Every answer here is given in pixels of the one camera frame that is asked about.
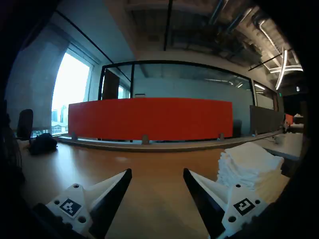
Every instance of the table surface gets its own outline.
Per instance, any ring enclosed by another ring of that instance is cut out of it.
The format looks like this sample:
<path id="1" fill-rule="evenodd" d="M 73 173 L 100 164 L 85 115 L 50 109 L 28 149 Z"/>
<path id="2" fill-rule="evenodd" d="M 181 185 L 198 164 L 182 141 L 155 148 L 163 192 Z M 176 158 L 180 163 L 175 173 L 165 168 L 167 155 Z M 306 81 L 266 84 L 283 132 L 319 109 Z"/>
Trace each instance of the table surface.
<path id="1" fill-rule="evenodd" d="M 302 148 L 302 133 L 286 133 L 279 134 L 282 135 L 283 142 L 281 144 L 274 143 L 272 137 L 266 139 L 259 139 L 254 141 L 254 143 L 266 149 L 273 155 L 281 156 L 286 159 L 293 161 L 298 161 L 300 158 L 301 148 Z"/>
<path id="2" fill-rule="evenodd" d="M 47 204 L 73 183 L 94 185 L 131 168 L 133 178 L 106 238 L 207 238 L 183 169 L 216 180 L 223 151 L 128 153 L 58 143 L 55 152 L 33 157 L 21 149 L 22 195 L 30 206 Z"/>

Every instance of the folded white towel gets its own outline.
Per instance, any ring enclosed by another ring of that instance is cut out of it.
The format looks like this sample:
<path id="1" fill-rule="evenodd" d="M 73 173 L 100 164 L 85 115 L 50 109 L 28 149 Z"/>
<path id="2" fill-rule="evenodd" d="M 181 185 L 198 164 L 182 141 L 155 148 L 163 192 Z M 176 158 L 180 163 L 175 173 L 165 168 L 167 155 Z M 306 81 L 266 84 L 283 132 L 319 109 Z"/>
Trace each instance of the folded white towel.
<path id="1" fill-rule="evenodd" d="M 225 151 L 240 170 L 255 174 L 280 169 L 284 161 L 282 157 L 273 156 L 252 142 L 225 149 Z"/>
<path id="2" fill-rule="evenodd" d="M 228 187 L 245 185 L 262 195 L 262 198 L 274 198 L 272 191 L 276 191 L 282 176 L 282 157 L 273 156 L 251 142 L 225 151 L 218 161 L 218 183 Z"/>

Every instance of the office chair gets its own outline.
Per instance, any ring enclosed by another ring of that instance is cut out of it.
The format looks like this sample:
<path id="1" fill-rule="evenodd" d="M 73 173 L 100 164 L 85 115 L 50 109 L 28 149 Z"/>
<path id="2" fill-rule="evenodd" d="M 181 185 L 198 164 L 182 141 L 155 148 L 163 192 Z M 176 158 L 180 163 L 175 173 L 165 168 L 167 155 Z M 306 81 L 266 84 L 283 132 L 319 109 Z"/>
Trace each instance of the office chair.
<path id="1" fill-rule="evenodd" d="M 33 111 L 31 109 L 22 110 L 19 115 L 16 139 L 29 140 L 29 143 L 31 143 L 32 125 Z"/>

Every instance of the orange divider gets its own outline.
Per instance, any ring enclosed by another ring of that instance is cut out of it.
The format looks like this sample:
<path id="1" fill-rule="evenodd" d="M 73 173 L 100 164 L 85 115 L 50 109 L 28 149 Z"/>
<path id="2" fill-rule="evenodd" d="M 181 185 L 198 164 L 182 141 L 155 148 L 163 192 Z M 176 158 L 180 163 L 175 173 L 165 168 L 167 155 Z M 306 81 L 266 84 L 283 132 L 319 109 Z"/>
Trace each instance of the orange divider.
<path id="1" fill-rule="evenodd" d="M 190 140 L 232 136 L 232 103 L 190 98 L 98 100 L 69 105 L 69 134 L 78 137 Z"/>
<path id="2" fill-rule="evenodd" d="M 286 114 L 286 121 L 288 122 L 288 125 L 291 125 L 293 123 L 293 116 Z"/>

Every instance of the black backpack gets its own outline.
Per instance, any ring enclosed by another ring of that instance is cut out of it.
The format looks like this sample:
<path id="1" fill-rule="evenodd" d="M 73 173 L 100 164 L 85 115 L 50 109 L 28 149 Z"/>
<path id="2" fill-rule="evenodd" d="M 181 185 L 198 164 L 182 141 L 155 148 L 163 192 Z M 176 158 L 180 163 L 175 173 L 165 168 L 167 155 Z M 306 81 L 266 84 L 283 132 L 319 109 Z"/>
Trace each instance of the black backpack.
<path id="1" fill-rule="evenodd" d="M 55 150 L 57 141 L 50 133 L 38 135 L 34 141 L 31 142 L 29 152 L 31 155 L 39 155 Z"/>

